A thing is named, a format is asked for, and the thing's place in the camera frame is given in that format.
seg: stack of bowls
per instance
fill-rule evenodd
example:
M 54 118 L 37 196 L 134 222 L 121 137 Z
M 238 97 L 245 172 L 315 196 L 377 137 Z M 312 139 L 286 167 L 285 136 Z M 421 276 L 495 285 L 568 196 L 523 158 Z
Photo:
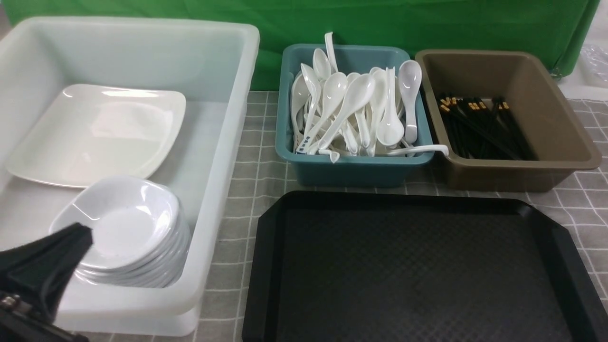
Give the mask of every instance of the stack of bowls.
M 164 186 L 112 176 L 84 190 L 51 224 L 88 226 L 93 246 L 74 273 L 92 284 L 162 288 L 181 276 L 191 232 Z

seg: white spoon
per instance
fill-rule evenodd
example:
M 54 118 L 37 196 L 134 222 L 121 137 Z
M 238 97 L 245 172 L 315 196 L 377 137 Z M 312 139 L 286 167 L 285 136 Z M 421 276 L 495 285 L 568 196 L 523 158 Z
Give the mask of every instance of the white spoon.
M 321 118 L 315 116 L 315 117 L 313 117 L 313 120 L 316 121 L 315 122 L 315 125 L 316 125 L 321 120 Z M 344 146 L 349 151 L 347 152 L 347 151 L 337 150 L 336 148 L 333 147 L 332 144 L 330 144 L 329 147 L 331 147 L 330 150 L 339 151 L 340 154 L 352 156 L 354 154 L 353 154 L 353 152 L 350 152 L 350 150 L 357 151 L 357 150 L 359 150 L 359 146 L 357 145 L 357 139 L 354 136 L 354 131 L 351 131 L 351 132 L 348 131 L 349 128 L 352 130 L 352 127 L 350 125 L 347 125 L 347 122 L 348 121 L 346 121 L 346 122 L 344 122 L 344 124 L 342 124 L 342 127 L 340 127 L 340 130 L 338 131 L 338 135 L 340 135 L 344 138 Z M 327 129 L 329 129 L 330 126 L 331 126 L 330 120 L 326 120 L 322 124 L 322 127 L 319 130 L 319 132 L 317 133 L 317 135 L 319 135 L 319 133 L 325 134 L 327 132 Z M 311 145 L 308 146 L 308 149 L 306 150 L 306 154 L 307 155 L 316 155 L 318 151 L 319 151 L 319 142 L 315 141 Z
M 403 115 L 403 100 L 401 100 L 401 91 L 399 90 L 399 79 L 395 77 L 395 108 L 397 109 L 397 117 Z
M 323 124 L 327 119 L 338 109 L 344 94 L 347 91 L 347 77 L 342 72 L 332 74 L 323 87 L 323 113 L 321 119 L 314 123 L 314 115 L 308 116 L 306 120 L 306 127 L 311 127 L 304 133 L 304 139 L 298 146 L 298 153 L 306 153 L 308 151 L 307 145 L 310 145 L 314 138 L 317 136 L 319 130 L 323 127 Z
M 319 115 L 321 116 L 321 98 L 323 97 L 323 86 L 321 85 L 321 83 L 319 83 L 320 89 L 321 89 L 321 96 L 319 97 L 319 102 L 317 103 L 317 110 L 314 113 L 315 115 Z M 310 105 L 311 102 L 313 101 L 313 97 L 312 96 L 308 96 L 308 100 L 306 101 L 306 104 L 304 105 L 304 107 L 302 108 L 302 116 L 303 116 L 303 122 L 304 124 L 306 123 L 306 120 L 308 120 L 307 117 L 304 116 L 305 113 L 308 113 L 308 111 L 310 110 Z
M 304 139 L 304 135 L 302 135 L 299 131 L 295 131 L 294 132 L 294 146 L 293 146 L 293 153 L 295 153 L 298 149 L 298 146 L 302 143 L 302 140 Z
M 319 140 L 319 149 L 323 150 L 329 146 L 331 141 L 335 138 L 338 130 L 342 126 L 345 120 L 348 119 L 354 112 L 360 110 L 365 106 L 371 99 L 376 87 L 376 81 L 369 75 L 361 75 L 346 90 L 344 95 L 344 101 L 342 101 L 342 108 L 336 116 L 336 120 L 331 124 L 327 132 Z
M 306 87 L 306 82 L 302 74 L 298 73 L 295 77 L 294 84 L 291 86 L 291 125 L 294 132 L 302 129 L 302 121 L 298 119 L 298 112 L 304 107 L 310 92 Z
M 386 72 L 380 68 L 373 74 L 374 80 L 376 81 L 376 89 L 374 95 L 370 99 L 371 108 L 371 125 L 370 125 L 370 146 L 367 147 L 367 155 L 374 156 L 376 149 L 376 130 L 378 125 L 384 116 L 384 110 L 387 101 L 387 82 Z
M 327 57 L 330 60 L 331 70 L 338 72 L 338 64 L 336 63 L 336 53 L 334 52 L 334 40 L 333 32 L 327 32 L 325 34 L 325 49 L 327 50 Z
M 358 72 L 351 72 L 347 76 L 348 84 L 351 84 L 354 80 L 356 80 L 359 76 L 361 76 Z M 354 116 L 357 120 L 357 127 L 359 128 L 359 142 L 364 148 L 369 147 L 370 145 L 370 129 L 367 125 L 367 121 L 365 120 L 365 106 L 355 112 Z
M 418 62 L 409 60 L 399 67 L 399 91 L 406 108 L 405 139 L 413 144 L 418 139 L 416 124 L 416 96 L 422 81 L 422 69 Z
M 335 164 L 340 159 L 340 153 L 331 150 L 319 150 L 319 154 L 322 156 L 330 156 L 330 161 Z
M 361 146 L 359 146 L 357 136 L 354 132 L 354 128 L 348 120 L 345 120 L 342 124 L 342 136 L 344 137 L 344 141 L 346 142 L 346 146 L 350 155 L 358 155 Z
M 310 96 L 312 98 L 310 107 L 308 108 L 308 115 L 306 116 L 306 125 L 304 126 L 304 137 L 308 135 L 308 131 L 313 125 L 313 116 L 317 111 L 317 106 L 319 105 L 319 99 L 321 97 L 321 85 L 319 84 L 319 80 L 314 73 L 314 70 L 308 65 L 301 63 L 300 67 L 302 68 L 302 77 L 304 77 L 304 82 L 306 82 L 306 87 L 310 92 Z
M 425 146 L 413 146 L 413 147 L 407 147 L 407 148 L 399 148 L 397 150 L 387 150 L 385 153 L 381 153 L 381 154 L 379 153 L 378 155 L 402 156 L 402 155 L 408 155 L 410 153 L 421 153 L 421 152 L 429 152 L 429 151 L 441 152 L 441 153 L 443 153 L 444 156 L 448 156 L 448 154 L 449 154 L 447 146 L 445 146 L 445 145 L 425 145 Z
M 397 109 L 395 108 L 395 69 L 387 68 L 386 71 L 389 93 L 384 117 L 376 129 L 376 137 L 380 144 L 392 146 L 401 140 L 405 129 L 397 116 Z
M 370 129 L 371 131 L 371 107 L 370 104 L 366 104 L 365 107 L 363 107 L 363 115 L 365 115 L 365 122 L 367 123 L 367 127 Z
M 323 82 L 331 75 L 330 60 L 321 49 L 315 49 L 313 53 L 313 69 L 317 74 L 319 82 Z
M 304 127 L 304 111 L 303 108 L 298 110 L 298 114 L 295 116 L 295 123 L 298 125 L 298 132 L 302 131 Z
M 323 153 L 321 151 L 332 151 L 332 152 L 336 152 L 338 155 L 341 155 L 341 156 L 350 156 L 351 155 L 350 152 L 336 148 L 333 144 L 330 144 L 329 148 L 327 148 L 325 150 L 319 150 L 318 141 L 316 141 L 312 145 L 310 145 L 310 150 L 308 150 L 308 152 L 306 154 L 307 155 L 316 155 L 317 153 L 319 153 L 320 155 L 322 155 Z M 332 156 L 327 152 L 325 152 L 325 154 L 329 155 L 330 160 L 331 160 Z

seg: black chopsticks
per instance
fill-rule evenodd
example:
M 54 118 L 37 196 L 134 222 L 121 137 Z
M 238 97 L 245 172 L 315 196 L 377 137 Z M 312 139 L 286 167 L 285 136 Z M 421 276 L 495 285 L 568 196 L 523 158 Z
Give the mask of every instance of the black chopsticks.
M 454 152 L 470 159 L 537 160 L 504 97 L 492 99 L 492 109 L 479 97 L 437 99 Z

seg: black tray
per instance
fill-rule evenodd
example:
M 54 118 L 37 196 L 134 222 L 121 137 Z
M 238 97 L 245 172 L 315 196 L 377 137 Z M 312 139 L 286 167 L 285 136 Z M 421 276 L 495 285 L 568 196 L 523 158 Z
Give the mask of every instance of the black tray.
M 608 315 L 519 200 L 291 192 L 258 222 L 243 341 L 605 342 Z

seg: green cloth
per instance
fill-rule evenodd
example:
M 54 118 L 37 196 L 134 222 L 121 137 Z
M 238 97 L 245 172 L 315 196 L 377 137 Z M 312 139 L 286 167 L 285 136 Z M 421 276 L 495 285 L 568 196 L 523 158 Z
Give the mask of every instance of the green cloth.
M 248 23 L 261 42 L 252 89 L 277 90 L 296 43 L 526 51 L 572 72 L 599 0 L 3 0 L 11 23 L 31 16 L 190 18 Z

